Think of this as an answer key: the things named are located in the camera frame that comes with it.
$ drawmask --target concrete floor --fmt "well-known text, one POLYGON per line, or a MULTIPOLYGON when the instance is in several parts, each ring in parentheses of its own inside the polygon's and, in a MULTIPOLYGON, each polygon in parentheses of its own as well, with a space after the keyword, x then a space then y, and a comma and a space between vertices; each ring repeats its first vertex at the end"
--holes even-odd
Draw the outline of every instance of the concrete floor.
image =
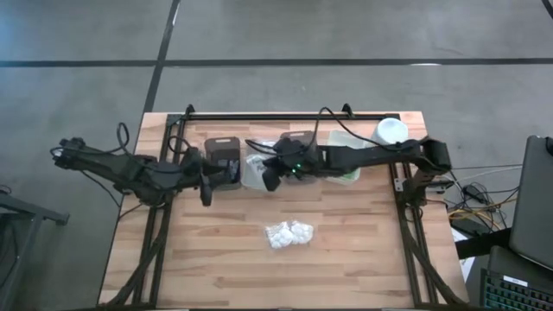
MULTIPOLYGON (((170 4, 4 0, 0 60, 154 60, 170 4)), ((553 19, 539 0, 182 0, 175 21, 168 59, 553 57, 553 19)), ((67 227, 41 229, 18 310, 95 304, 116 207, 56 168, 48 149, 71 136, 112 147, 119 121, 133 142, 152 72, 0 68, 0 184, 71 213, 67 227)), ((526 137, 553 135, 551 86, 553 66, 166 68, 153 110, 421 110, 466 167, 521 163, 526 137)), ((518 178, 474 181, 500 190, 518 178)))

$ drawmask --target white crumpled paper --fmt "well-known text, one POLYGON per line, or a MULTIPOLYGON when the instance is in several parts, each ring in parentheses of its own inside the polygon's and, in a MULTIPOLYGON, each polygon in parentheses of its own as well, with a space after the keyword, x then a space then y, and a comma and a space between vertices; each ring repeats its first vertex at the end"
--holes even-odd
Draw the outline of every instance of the white crumpled paper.
POLYGON ((270 247, 280 249, 290 244, 306 244, 313 238, 313 226, 299 221, 283 221, 265 227, 270 247))

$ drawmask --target wooden tabletop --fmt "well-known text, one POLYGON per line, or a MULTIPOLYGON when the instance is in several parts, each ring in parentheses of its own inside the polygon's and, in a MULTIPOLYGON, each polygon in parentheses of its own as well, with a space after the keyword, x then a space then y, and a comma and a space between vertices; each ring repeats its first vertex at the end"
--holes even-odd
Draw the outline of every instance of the wooden tabletop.
MULTIPOLYGON (((427 134, 421 112, 399 113, 409 126, 410 137, 427 134)), ((166 116, 167 113, 144 115, 137 154, 159 156, 166 116)), ((314 123, 188 122, 185 138, 203 149, 207 138, 236 136, 244 154, 245 138, 277 140, 285 131, 312 130, 314 123)), ((376 124, 376 121, 346 122, 362 136, 370 136, 376 124)), ((334 121, 321 121, 319 144, 327 141, 330 130, 341 128, 334 121)), ((136 198, 126 198, 122 212, 136 204, 136 198)), ((119 222, 99 302, 109 301, 136 268, 147 214, 146 207, 141 207, 119 222)), ((467 300, 443 206, 432 203, 425 206, 423 225, 432 264, 452 290, 467 300)), ((144 299, 149 294, 151 270, 144 299)), ((417 274, 425 301, 423 273, 418 265, 417 274)), ((388 167, 362 168, 359 180, 351 186, 318 180, 293 187, 283 182, 270 194, 244 187, 216 192, 208 208, 202 206, 198 191, 186 189, 173 205, 157 306, 411 307, 388 167), (313 240, 272 250, 264 228, 292 219, 313 225, 313 240)))

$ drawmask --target desk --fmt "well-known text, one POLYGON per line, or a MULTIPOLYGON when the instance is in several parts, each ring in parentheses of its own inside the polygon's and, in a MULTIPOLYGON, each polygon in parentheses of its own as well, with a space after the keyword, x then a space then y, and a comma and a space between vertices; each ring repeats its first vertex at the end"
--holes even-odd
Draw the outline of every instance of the desk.
MULTIPOLYGON (((426 135, 421 112, 400 112, 410 137, 426 135)), ((147 113, 137 154, 159 156, 167 113, 147 113)), ((370 136, 376 121, 346 121, 370 136)), ((207 138, 277 140, 282 132, 312 130, 314 121, 188 121, 185 138, 203 149, 207 138)), ((321 121, 318 143, 335 121, 321 121)), ((122 212, 137 204, 129 197, 122 212)), ((99 302, 109 301, 136 268, 146 208, 129 213, 115 231, 99 302)), ((461 267, 443 205, 424 207, 430 260, 467 300, 461 267)), ((417 266, 425 299, 422 269, 417 266)), ((144 287, 148 298, 149 282, 144 287)), ((186 189, 173 204, 158 296, 159 308, 379 308, 412 306, 397 211, 387 166, 362 168, 351 186, 318 180, 271 194, 241 188, 213 194, 203 207, 186 189), (315 227, 309 245, 272 250, 264 227, 297 219, 315 227)))

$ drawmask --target keyboard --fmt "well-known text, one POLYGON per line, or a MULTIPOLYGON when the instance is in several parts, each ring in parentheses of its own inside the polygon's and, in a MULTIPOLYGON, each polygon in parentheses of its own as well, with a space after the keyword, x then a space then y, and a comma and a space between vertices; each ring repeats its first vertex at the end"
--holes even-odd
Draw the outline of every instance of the keyboard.
POLYGON ((553 290, 531 286, 528 282, 483 269, 481 306, 502 310, 553 311, 553 290))

